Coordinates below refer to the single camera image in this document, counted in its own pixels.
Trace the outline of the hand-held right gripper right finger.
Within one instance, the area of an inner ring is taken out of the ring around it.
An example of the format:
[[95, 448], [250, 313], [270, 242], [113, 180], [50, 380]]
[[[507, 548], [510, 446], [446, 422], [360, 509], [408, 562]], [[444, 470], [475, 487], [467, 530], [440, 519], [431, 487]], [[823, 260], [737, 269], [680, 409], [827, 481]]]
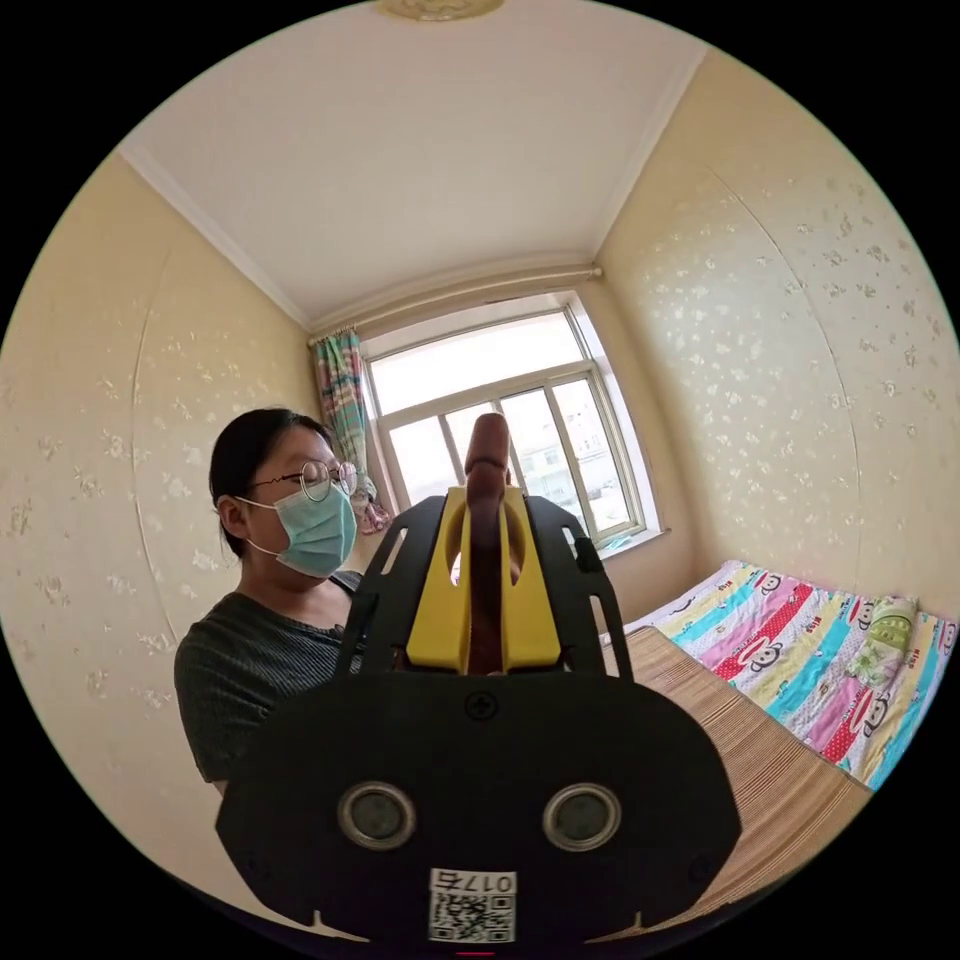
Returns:
[[522, 491], [504, 490], [499, 509], [500, 637], [503, 670], [551, 669], [561, 646]]

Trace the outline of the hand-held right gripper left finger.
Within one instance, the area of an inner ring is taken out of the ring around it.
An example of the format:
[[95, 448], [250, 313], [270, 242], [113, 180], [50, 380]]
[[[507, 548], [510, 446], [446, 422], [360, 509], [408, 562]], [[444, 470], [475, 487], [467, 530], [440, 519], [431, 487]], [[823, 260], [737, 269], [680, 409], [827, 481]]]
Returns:
[[415, 668], [465, 672], [471, 637], [471, 519], [466, 488], [451, 487], [430, 550], [420, 600], [406, 645]]

